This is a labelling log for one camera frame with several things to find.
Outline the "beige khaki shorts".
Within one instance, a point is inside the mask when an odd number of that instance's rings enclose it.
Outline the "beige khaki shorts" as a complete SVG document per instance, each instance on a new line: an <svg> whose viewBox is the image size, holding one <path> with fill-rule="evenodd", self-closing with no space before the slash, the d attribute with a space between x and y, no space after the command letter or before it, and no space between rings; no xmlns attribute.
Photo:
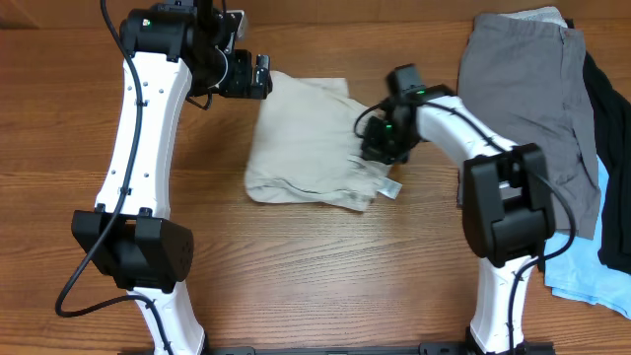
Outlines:
<svg viewBox="0 0 631 355"><path fill-rule="evenodd" d="M350 98L344 78L271 73L245 169L245 191L262 203L326 203L364 212L401 184L390 167L361 158L355 119L366 107Z"/></svg>

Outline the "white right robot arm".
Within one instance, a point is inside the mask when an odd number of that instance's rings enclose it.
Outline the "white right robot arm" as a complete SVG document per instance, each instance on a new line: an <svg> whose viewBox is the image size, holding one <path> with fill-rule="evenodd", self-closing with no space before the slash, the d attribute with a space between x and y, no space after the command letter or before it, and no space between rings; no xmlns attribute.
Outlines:
<svg viewBox="0 0 631 355"><path fill-rule="evenodd" d="M479 258L476 309L463 341L423 342L421 354L552 354L550 342L529 342L522 317L531 269L555 230L544 155L477 119L447 86L427 87L412 64L386 77L388 95L363 112L356 127L361 156L404 164L421 141L438 146L458 167L462 228Z"/></svg>

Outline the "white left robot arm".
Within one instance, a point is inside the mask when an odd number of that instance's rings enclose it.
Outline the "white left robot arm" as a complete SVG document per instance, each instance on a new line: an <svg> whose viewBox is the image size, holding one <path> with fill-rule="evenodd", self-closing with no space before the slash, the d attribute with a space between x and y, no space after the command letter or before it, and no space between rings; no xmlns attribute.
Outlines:
<svg viewBox="0 0 631 355"><path fill-rule="evenodd" d="M111 35L123 56L124 94L105 181L71 231L93 265L138 305L157 354L207 354L185 284L194 240L171 219L170 175L185 104L214 96L263 100L270 60L237 48L242 10L210 1L163 1L132 10Z"/></svg>

